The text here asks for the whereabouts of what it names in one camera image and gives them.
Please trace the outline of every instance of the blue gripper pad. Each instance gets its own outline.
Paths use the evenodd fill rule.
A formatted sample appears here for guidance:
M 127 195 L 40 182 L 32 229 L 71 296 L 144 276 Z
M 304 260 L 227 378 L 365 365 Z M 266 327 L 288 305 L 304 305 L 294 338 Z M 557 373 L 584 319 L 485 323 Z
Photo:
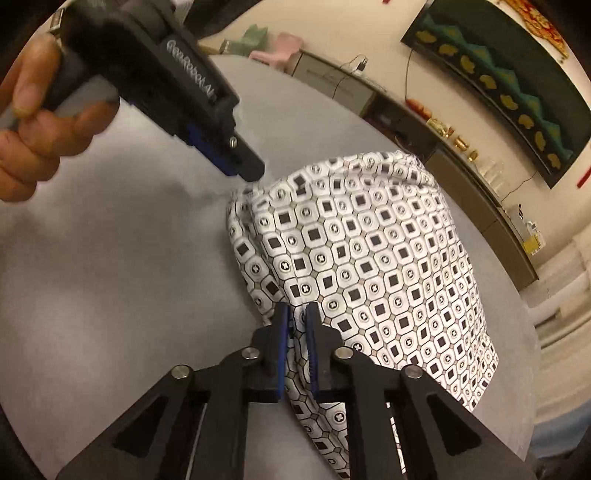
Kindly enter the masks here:
M 306 345 L 308 348 L 308 367 L 310 370 L 310 384 L 312 395 L 319 392 L 318 385 L 318 350 L 316 348 L 316 336 L 311 325 L 312 318 L 306 318 Z
M 211 144 L 205 141 L 203 133 L 197 126 L 188 124 L 187 130 L 189 132 L 189 141 L 191 142 L 191 145 L 197 148 L 197 150 L 213 163 L 219 171 L 221 171 L 226 177 L 235 177 L 238 174 L 231 163 L 222 157 Z
M 287 339 L 289 335 L 289 307 L 281 309 L 279 333 L 277 339 L 279 350 L 277 352 L 277 400 L 280 400 L 285 391 L 285 363 L 287 362 Z

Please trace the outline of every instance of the metal screw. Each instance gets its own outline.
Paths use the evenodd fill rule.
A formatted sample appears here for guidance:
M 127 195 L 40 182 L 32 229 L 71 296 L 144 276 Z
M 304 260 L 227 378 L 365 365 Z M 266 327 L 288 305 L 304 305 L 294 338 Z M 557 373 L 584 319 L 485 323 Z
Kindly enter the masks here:
M 353 356 L 353 350 L 348 346 L 340 346 L 335 350 L 335 357 L 341 360 L 347 360 Z
M 404 369 L 404 373 L 408 378 L 421 378 L 423 376 L 423 369 L 416 365 L 409 365 Z
M 254 348 L 253 346 L 247 346 L 242 351 L 242 356 L 246 358 L 246 360 L 254 360 L 255 358 L 258 358 L 260 354 L 261 353 L 258 351 L 258 349 Z
M 170 371 L 170 374 L 174 378 L 178 378 L 179 380 L 181 378 L 187 378 L 190 375 L 190 373 L 191 370 L 189 369 L 189 367 L 187 367 L 187 365 L 177 365 Z

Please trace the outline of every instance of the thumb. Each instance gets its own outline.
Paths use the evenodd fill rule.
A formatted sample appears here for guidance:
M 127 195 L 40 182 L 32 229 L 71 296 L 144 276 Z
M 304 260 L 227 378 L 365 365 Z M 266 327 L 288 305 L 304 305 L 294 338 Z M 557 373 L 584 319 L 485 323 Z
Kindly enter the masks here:
M 12 110 L 16 117 L 29 117 L 41 108 L 60 58 L 60 47 L 51 34 L 39 35 L 25 47 L 12 95 Z

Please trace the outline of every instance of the red decoration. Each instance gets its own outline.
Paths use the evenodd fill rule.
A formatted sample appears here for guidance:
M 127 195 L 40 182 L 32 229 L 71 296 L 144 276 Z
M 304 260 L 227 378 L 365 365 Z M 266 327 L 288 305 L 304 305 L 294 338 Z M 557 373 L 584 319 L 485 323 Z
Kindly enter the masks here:
M 531 34 L 549 41 L 563 58 L 569 58 L 569 51 L 562 35 L 528 0 L 505 0 L 505 2 L 520 14 Z
M 579 182 L 577 183 L 577 188 L 581 188 L 583 185 L 585 185 L 585 182 L 589 179 L 589 177 L 591 177 L 591 167 L 589 167 L 589 169 L 587 170 L 587 172 L 585 173 L 585 175 L 583 175 L 581 177 L 581 179 L 579 180 Z

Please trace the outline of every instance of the yellow sticker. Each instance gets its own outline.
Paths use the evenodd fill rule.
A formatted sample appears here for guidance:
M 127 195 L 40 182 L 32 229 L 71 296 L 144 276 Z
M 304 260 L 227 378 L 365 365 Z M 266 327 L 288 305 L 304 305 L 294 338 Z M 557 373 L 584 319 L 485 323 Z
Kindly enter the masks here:
M 501 103 L 509 110 L 517 110 L 519 108 L 519 105 L 513 101 L 511 95 L 501 95 Z
M 435 43 L 437 41 L 437 37 L 427 30 L 419 30 L 415 35 L 423 43 Z
M 535 144 L 538 146 L 540 151 L 543 152 L 544 149 L 546 148 L 546 139 L 544 138 L 544 135 L 542 134 L 542 132 L 536 132 L 534 139 L 535 139 Z
M 518 120 L 527 130 L 534 126 L 534 121 L 528 115 L 521 115 Z
M 441 47 L 439 47 L 439 55 L 447 55 L 448 57 L 453 57 L 458 52 L 458 49 L 453 45 L 444 43 Z
M 489 90 L 496 90 L 496 81 L 490 75 L 481 75 L 480 81 L 484 83 L 485 87 Z
M 474 67 L 476 65 L 474 65 L 474 63 L 470 60 L 470 58 L 467 55 L 462 55 L 462 58 L 460 59 L 460 64 L 462 65 L 462 68 L 468 73 L 474 73 Z
M 560 159 L 558 158 L 558 155 L 557 154 L 555 154 L 555 153 L 548 154 L 548 160 L 550 160 L 550 163 L 552 164 L 552 166 L 556 170 L 560 170 L 560 167 L 562 166 L 562 163 L 560 162 Z

